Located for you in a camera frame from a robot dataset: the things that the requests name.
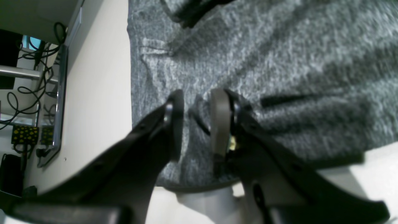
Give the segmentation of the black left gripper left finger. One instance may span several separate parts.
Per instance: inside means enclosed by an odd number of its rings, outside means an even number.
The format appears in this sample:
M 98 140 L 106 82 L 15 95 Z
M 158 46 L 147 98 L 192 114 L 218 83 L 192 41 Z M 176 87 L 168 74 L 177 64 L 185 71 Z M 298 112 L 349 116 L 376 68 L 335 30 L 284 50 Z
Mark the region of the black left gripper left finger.
M 34 224 L 143 224 L 159 173 L 180 159 L 184 98 L 173 91 L 121 141 L 52 190 L 1 193 L 1 209 Z

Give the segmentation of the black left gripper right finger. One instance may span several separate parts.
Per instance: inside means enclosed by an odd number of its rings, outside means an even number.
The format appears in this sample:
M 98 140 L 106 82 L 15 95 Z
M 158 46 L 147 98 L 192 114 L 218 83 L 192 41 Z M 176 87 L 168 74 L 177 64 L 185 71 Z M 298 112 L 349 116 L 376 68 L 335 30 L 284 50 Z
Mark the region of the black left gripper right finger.
M 239 177 L 251 224 L 384 224 L 383 201 L 357 197 L 271 138 L 237 94 L 211 91 L 214 162 Z

